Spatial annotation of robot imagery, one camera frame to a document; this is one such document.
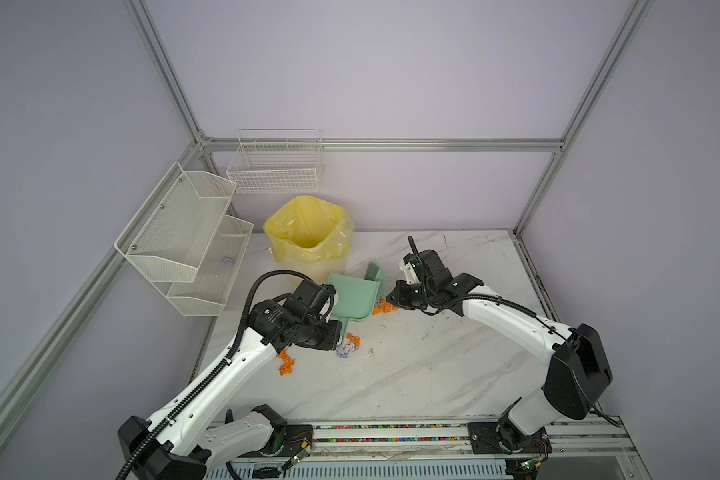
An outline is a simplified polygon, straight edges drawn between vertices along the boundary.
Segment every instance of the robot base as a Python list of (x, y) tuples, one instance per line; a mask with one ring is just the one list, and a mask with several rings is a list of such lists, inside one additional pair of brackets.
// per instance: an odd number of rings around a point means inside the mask
[(542, 428), (530, 436), (530, 443), (527, 446), (521, 448), (517, 452), (509, 452), (500, 446), (501, 437), (497, 432), (498, 427), (498, 422), (472, 422), (467, 424), (469, 439), (472, 444), (472, 452), (475, 455), (487, 455), (492, 453), (523, 453), (537, 455), (541, 446), (539, 446), (535, 440), (543, 442), (547, 447), (548, 452), (552, 449), (549, 437), (547, 436), (547, 431)]
[[(277, 457), (292, 457), (302, 450), (302, 441), (312, 443), (312, 434), (315, 427), (311, 425), (287, 425), (285, 435), (283, 436), (282, 448), (277, 451)], [(262, 452), (243, 453), (243, 458), (259, 458), (268, 457)]]

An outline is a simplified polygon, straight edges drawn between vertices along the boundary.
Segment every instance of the green brush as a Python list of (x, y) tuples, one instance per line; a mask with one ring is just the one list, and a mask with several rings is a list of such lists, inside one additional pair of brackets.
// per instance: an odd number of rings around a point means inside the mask
[(378, 303), (382, 298), (382, 289), (384, 288), (384, 283), (387, 280), (387, 275), (384, 273), (384, 270), (376, 263), (376, 260), (371, 260), (370, 262), (368, 262), (368, 268), (365, 269), (365, 279), (378, 282), (378, 290), (376, 292), (376, 303)]

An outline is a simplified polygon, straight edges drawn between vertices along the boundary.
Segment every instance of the black cable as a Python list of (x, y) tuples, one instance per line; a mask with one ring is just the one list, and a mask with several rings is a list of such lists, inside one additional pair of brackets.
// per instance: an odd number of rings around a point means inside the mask
[(597, 410), (597, 412), (592, 412), (592, 413), (594, 413), (594, 414), (596, 414), (596, 415), (603, 415), (603, 418), (612, 418), (612, 417), (614, 417), (613, 415), (609, 415), (609, 414), (607, 414), (607, 413), (603, 413), (603, 406), (600, 404), (600, 400), (595, 401), (595, 407), (597, 407), (597, 408), (595, 408), (595, 410)]
[(282, 294), (276, 296), (275, 298), (273, 298), (272, 302), (280, 303), (283, 300), (285, 300), (286, 298), (288, 298), (289, 296), (293, 296), (293, 294), (292, 293), (282, 293)]
[(592, 408), (590, 413), (594, 413), (598, 417), (601, 417), (602, 419), (604, 419), (606, 422), (608, 422), (609, 424), (611, 424), (614, 427), (621, 428), (621, 425), (619, 425), (619, 423), (616, 420), (614, 420), (610, 416), (604, 414), (599, 408), (592, 406), (591, 404), (590, 404), (590, 407)]
[(526, 470), (517, 470), (517, 469), (511, 468), (511, 467), (505, 467), (505, 468), (504, 468), (504, 473), (507, 474), (507, 475), (515, 476), (515, 475), (525, 475), (526, 473), (528, 473), (528, 471), (526, 471)]
[(257, 468), (255, 472), (259, 475), (259, 478), (280, 478), (280, 475), (284, 473), (281, 467), (261, 467)]
[(226, 470), (230, 473), (230, 475), (232, 476), (232, 478), (234, 478), (234, 480), (242, 480), (242, 478), (240, 478), (240, 475), (237, 475), (237, 472), (235, 472), (235, 469), (232, 468), (231, 461), (226, 463)]
[(529, 309), (529, 308), (526, 308), (526, 307), (522, 306), (522, 305), (519, 304), (519, 303), (515, 303), (515, 302), (513, 302), (513, 301), (511, 301), (511, 300), (507, 300), (507, 299), (502, 298), (502, 297), (500, 297), (500, 296), (487, 295), (487, 294), (485, 294), (485, 293), (468, 293), (468, 294), (466, 294), (466, 295), (461, 295), (461, 296), (457, 296), (457, 297), (455, 297), (455, 298), (452, 298), (452, 299), (448, 300), (447, 302), (443, 302), (443, 303), (440, 305), (440, 308), (438, 309), (438, 311), (437, 311), (437, 312), (434, 312), (434, 314), (436, 315), (436, 314), (442, 312), (443, 310), (449, 308), (450, 306), (454, 305), (455, 303), (463, 302), (464, 300), (486, 300), (486, 301), (488, 301), (488, 302), (499, 303), (499, 304), (501, 304), (501, 305), (508, 306), (509, 308), (514, 309), (514, 310), (517, 310), (517, 311), (519, 311), (519, 312), (521, 312), (521, 313), (525, 313), (525, 314), (528, 315), (529, 317), (531, 317), (531, 318), (533, 318), (534, 320), (538, 321), (538, 323), (540, 323), (545, 329), (547, 329), (550, 333), (554, 333), (554, 334), (557, 335), (559, 338), (563, 339), (564, 342), (567, 342), (567, 341), (568, 341), (568, 339), (565, 338), (564, 336), (562, 336), (562, 335), (557, 331), (556, 328), (554, 328), (553, 326), (548, 325), (548, 324), (545, 323), (542, 319), (540, 319), (536, 312), (532, 311), (532, 310)]
[(261, 285), (264, 280), (268, 279), (270, 276), (275, 275), (294, 275), (299, 278), (303, 278), (304, 280), (312, 280), (307, 275), (301, 274), (294, 270), (273, 270), (272, 272), (267, 272), (266, 274), (261, 275), (258, 279), (256, 279), (256, 282), (253, 282), (253, 285), (248, 292), (246, 303), (242, 307), (240, 324), (237, 326), (237, 334), (235, 335), (235, 341), (232, 343), (232, 347), (230, 348), (230, 350), (218, 363), (218, 365), (213, 367), (213, 370), (211, 370), (210, 373), (205, 376), (205, 378), (203, 378), (200, 383), (198, 383), (195, 388), (193, 388), (190, 393), (182, 399), (181, 402), (179, 402), (175, 407), (173, 407), (173, 410), (171, 410), (170, 413), (168, 413), (168, 415), (166, 415), (166, 417), (163, 418), (163, 420), (160, 421), (160, 423), (158, 423), (146, 437), (144, 437), (144, 440), (141, 441), (139, 446), (134, 449), (134, 452), (130, 454), (130, 457), (128, 457), (128, 459), (125, 461), (123, 467), (120, 469), (120, 472), (115, 477), (115, 480), (125, 480), (125, 478), (128, 476), (128, 473), (134, 468), (136, 461), (139, 459), (140, 456), (144, 454), (144, 450), (146, 450), (146, 447), (150, 444), (150, 442), (157, 438), (157, 436), (165, 429), (165, 427), (168, 427), (168, 425), (176, 419), (176, 417), (182, 412), (182, 410), (186, 408), (186, 406), (188, 406), (190, 403), (192, 403), (192, 400), (197, 398), (200, 392), (204, 390), (211, 383), (211, 381), (219, 375), (219, 373), (221, 373), (221, 370), (224, 370), (226, 366), (230, 364), (227, 360), (231, 360), (235, 353), (237, 353), (238, 349), (240, 348), (240, 343), (242, 343), (242, 334), (246, 331), (246, 328), (248, 328), (248, 314), (250, 312), (251, 304), (253, 303), (253, 296), (256, 294), (256, 290), (259, 289), (259, 285)]

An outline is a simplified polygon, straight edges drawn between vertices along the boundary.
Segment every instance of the metal rail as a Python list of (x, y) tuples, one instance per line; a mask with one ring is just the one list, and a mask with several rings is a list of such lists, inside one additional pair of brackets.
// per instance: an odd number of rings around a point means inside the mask
[(173, 106), (176, 108), (184, 128), (195, 139), (195, 142), (199, 142), (202, 139), (202, 132), (200, 127), (197, 126), (197, 120), (195, 120), (195, 115), (186, 100), (186, 95), (184, 95), (181, 88), (176, 71), (168, 59), (168, 53), (165, 46), (163, 46), (160, 35), (157, 33), (149, 9), (147, 9), (144, 0), (124, 0), (124, 3), (128, 8), (128, 13), (134, 20), (136, 30), (139, 32), (139, 36), (141, 36), (152, 62), (155, 64), (155, 68), (157, 68), (160, 79), (168, 90), (168, 95), (173, 101)]
[(568, 152), (570, 152), (570, 149), (574, 146), (581, 129), (584, 127), (592, 110), (594, 110), (605, 86), (614, 74), (616, 65), (624, 56), (624, 51), (634, 38), (635, 33), (637, 33), (637, 29), (643, 22), (651, 5), (653, 5), (653, 0), (634, 0), (630, 9), (626, 15), (624, 15), (624, 19), (621, 21), (614, 39), (611, 41), (603, 60), (600, 62), (600, 66), (598, 66), (595, 72), (595, 76), (592, 78), (589, 87), (587, 87), (581, 102), (579, 102), (574, 116), (568, 123), (565, 135), (563, 136), (564, 145), (562, 150), (559, 153), (552, 153), (552, 158), (547, 164), (547, 168), (541, 175), (539, 183), (528, 199), (523, 213), (520, 215), (518, 224), (514, 228), (516, 235), (521, 236), (525, 229), (528, 228), (531, 217), (536, 213), (536, 209), (552, 185), (552, 180), (554, 180), (555, 175), (557, 175), (557, 172), (560, 171), (560, 168), (563, 166)]
[(518, 252), (518, 257), (520, 258), (520, 262), (523, 264), (525, 273), (528, 274), (528, 280), (530, 280), (530, 284), (534, 288), (536, 296), (539, 298), (539, 302), (541, 302), (541, 308), (544, 309), (544, 314), (548, 319), (559, 322), (560, 319), (557, 317), (554, 306), (552, 306), (552, 300), (547, 294), (547, 289), (544, 288), (544, 284), (541, 283), (541, 277), (536, 271), (534, 263), (530, 260), (528, 249), (525, 247), (522, 239), (511, 231), (509, 231), (509, 236), (512, 239), (514, 248)]
[[(200, 155), (200, 146), (194, 141), (182, 154), (179, 163), (182, 167), (191, 164)], [(128, 224), (128, 230), (136, 235), (156, 208), (168, 188), (178, 175), (167, 175), (146, 199), (136, 216)], [(16, 377), (11, 380), (8, 388), (0, 396), (0, 453), (19, 428), (29, 409), (38, 396), (40, 386), (48, 375), (64, 357), (67, 348), (82, 331), (96, 303), (112, 283), (125, 259), (115, 248), (104, 256), (96, 270), (83, 285), (61, 314), (53, 328), (48, 332), (40, 346), (32, 353), (29, 360), (21, 367)]]
[[(234, 151), (236, 138), (206, 138), (202, 146), (208, 152)], [(324, 151), (549, 151), (559, 152), (558, 138), (324, 138)]]

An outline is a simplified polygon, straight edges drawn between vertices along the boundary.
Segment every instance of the green dustpan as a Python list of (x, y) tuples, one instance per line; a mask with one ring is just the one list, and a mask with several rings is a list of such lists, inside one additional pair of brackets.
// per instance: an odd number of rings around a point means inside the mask
[(371, 316), (382, 285), (374, 280), (338, 274), (331, 274), (328, 283), (336, 288), (338, 294), (338, 302), (333, 307), (331, 317), (342, 322), (341, 345), (346, 338), (349, 321), (362, 322)]

